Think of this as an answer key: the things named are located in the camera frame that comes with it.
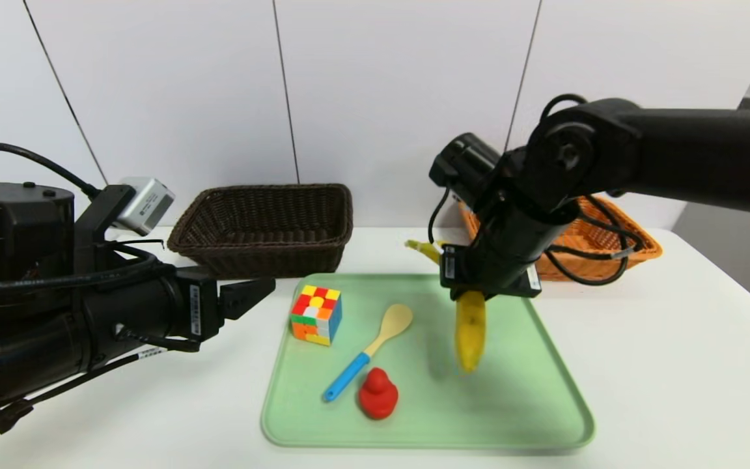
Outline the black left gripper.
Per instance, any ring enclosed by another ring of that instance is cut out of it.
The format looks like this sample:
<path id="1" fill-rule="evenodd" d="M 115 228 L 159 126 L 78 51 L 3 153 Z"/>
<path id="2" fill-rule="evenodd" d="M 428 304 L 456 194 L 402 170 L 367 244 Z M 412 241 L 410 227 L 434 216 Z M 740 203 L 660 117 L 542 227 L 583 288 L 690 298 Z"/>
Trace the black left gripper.
<path id="1" fill-rule="evenodd" d="M 155 266 L 100 287 L 100 350 L 142 345 L 197 352 L 224 320 L 238 320 L 270 296 L 276 280 L 223 285 L 199 268 Z"/>

